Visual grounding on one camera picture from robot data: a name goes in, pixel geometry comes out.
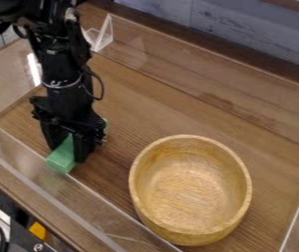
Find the wooden bowl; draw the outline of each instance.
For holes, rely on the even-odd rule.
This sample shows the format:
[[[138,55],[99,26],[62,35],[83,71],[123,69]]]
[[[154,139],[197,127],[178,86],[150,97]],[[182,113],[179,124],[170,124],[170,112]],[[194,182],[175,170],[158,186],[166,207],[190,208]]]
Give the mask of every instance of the wooden bowl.
[[[252,203],[242,160],[225,145],[198,136],[178,135],[151,144],[134,162],[129,183],[142,221],[179,245],[222,239]]]

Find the green block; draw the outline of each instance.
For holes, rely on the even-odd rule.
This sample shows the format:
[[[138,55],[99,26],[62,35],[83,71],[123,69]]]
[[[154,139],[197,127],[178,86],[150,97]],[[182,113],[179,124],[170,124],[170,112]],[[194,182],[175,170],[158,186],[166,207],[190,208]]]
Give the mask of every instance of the green block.
[[[70,173],[76,165],[74,156],[74,139],[70,135],[60,146],[54,150],[46,162],[51,168],[62,173]]]

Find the wooden table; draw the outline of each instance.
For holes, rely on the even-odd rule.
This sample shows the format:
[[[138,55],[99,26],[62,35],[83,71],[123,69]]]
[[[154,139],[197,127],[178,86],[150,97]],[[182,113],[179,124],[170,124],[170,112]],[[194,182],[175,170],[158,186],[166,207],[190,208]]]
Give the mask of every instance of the wooden table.
[[[88,21],[88,10],[95,11],[96,7],[88,3],[82,9],[87,10],[84,20]],[[6,50],[8,53],[0,62],[0,69],[3,72],[16,72],[11,62],[15,57],[30,53],[30,47],[26,42],[19,41]],[[220,62],[224,61],[221,55],[214,57],[218,57]],[[207,100],[182,92],[99,54],[90,65],[108,84],[107,98],[96,103],[96,109],[110,120],[110,142],[90,156],[87,162],[76,167],[71,172],[72,177],[137,218],[127,176],[139,152],[155,140],[170,135],[194,134],[213,138],[242,157],[253,176],[254,200],[242,224],[228,238],[211,245],[186,247],[183,250],[278,251],[299,204],[298,142],[281,136],[277,131],[266,130],[258,121],[246,120],[228,109],[215,107]],[[233,63],[232,67],[240,70],[242,64]],[[252,71],[257,75],[265,73],[246,66],[237,74],[245,78]],[[288,80],[266,74],[270,85],[290,85]],[[16,79],[19,76],[15,75],[2,81],[11,85]],[[36,93],[44,94],[44,90],[38,89]],[[293,93],[293,99],[299,102],[299,92],[297,95]],[[39,154],[47,156],[50,149],[38,122],[32,119],[31,110],[32,106],[26,97],[0,115],[0,126]],[[102,242],[91,238],[82,226],[72,225],[67,216],[58,214],[55,206],[26,188],[2,166],[0,188],[78,250],[107,251],[100,246]],[[79,201],[79,212],[90,200]]]

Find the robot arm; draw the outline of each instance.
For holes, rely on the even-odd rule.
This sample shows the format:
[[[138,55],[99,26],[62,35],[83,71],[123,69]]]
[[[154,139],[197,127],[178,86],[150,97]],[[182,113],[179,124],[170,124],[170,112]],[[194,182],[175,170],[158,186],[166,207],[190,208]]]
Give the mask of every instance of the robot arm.
[[[0,0],[0,33],[14,25],[30,40],[47,89],[47,96],[31,99],[34,118],[52,150],[72,135],[75,160],[83,162],[104,141],[107,123],[92,109],[104,94],[94,95],[92,76],[98,76],[87,66],[91,45],[75,5],[72,0]]]

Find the bowl rim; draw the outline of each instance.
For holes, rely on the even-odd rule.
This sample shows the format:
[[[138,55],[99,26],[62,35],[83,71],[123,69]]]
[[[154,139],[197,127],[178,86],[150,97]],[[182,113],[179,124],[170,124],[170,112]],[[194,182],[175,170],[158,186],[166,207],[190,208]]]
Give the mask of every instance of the bowl rim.
[[[154,215],[151,215],[149,213],[147,209],[145,208],[145,206],[142,204],[141,198],[138,196],[138,192],[135,190],[135,172],[137,172],[137,167],[138,167],[138,164],[139,164],[142,158],[145,157],[145,155],[149,153],[149,151],[151,149],[154,149],[157,146],[159,146],[165,142],[169,142],[169,141],[175,140],[175,139],[198,139],[198,140],[201,140],[203,142],[207,142],[207,143],[211,143],[211,144],[217,145],[220,148],[222,148],[229,153],[229,155],[232,155],[232,157],[238,162],[238,164],[240,164],[240,166],[241,166],[241,168],[244,170],[246,183],[248,183],[248,193],[246,193],[246,196],[245,196],[245,201],[244,201],[242,207],[241,207],[240,211],[237,212],[237,214],[233,216],[233,218],[230,220],[225,221],[220,225],[213,226],[211,228],[195,230],[195,229],[190,229],[190,228],[175,227],[175,226],[162,222],[161,220],[158,220],[154,217]],[[131,193],[131,198],[133,198],[133,201],[134,201],[134,205],[141,210],[142,215],[151,222],[154,222],[157,225],[159,225],[166,230],[169,230],[171,232],[181,233],[181,234],[207,235],[207,234],[221,232],[225,229],[228,229],[230,226],[234,226],[236,224],[240,223],[241,219],[244,218],[244,216],[245,216],[245,214],[248,212],[248,209],[250,207],[252,200],[253,200],[253,180],[252,180],[252,176],[250,176],[248,167],[246,167],[242,159],[240,158],[240,156],[236,154],[236,152],[228,146],[225,146],[222,143],[220,143],[214,139],[210,139],[210,138],[206,138],[206,137],[202,137],[202,136],[187,135],[187,134],[165,137],[165,138],[157,140],[153,144],[150,144],[145,148],[145,150],[138,155],[138,157],[137,157],[137,159],[135,159],[135,161],[133,163],[133,166],[131,166],[130,175],[129,175],[129,187],[130,187],[130,193]]]

